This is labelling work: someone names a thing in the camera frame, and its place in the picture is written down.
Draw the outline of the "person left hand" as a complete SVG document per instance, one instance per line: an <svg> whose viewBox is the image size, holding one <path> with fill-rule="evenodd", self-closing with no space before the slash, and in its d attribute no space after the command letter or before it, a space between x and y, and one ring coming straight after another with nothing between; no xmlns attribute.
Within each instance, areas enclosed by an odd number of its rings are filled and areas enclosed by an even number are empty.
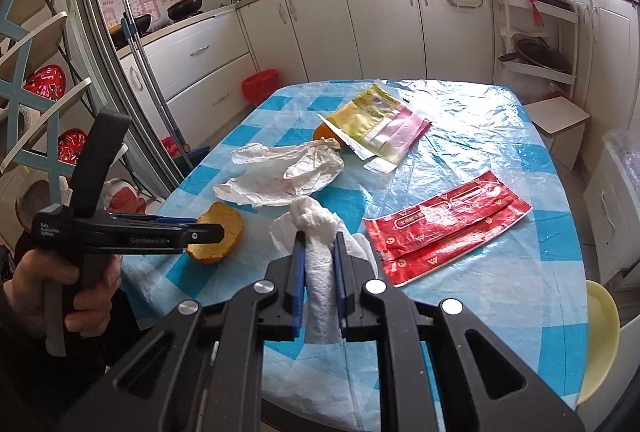
<svg viewBox="0 0 640 432"><path fill-rule="evenodd" d="M64 296L74 291L79 268L53 252L30 250L1 287L9 315L27 331L43 336L47 314L62 315L72 334L93 338L104 334L111 320L112 299L120 284L120 259L112 256L100 280L74 294L71 306Z"/></svg>

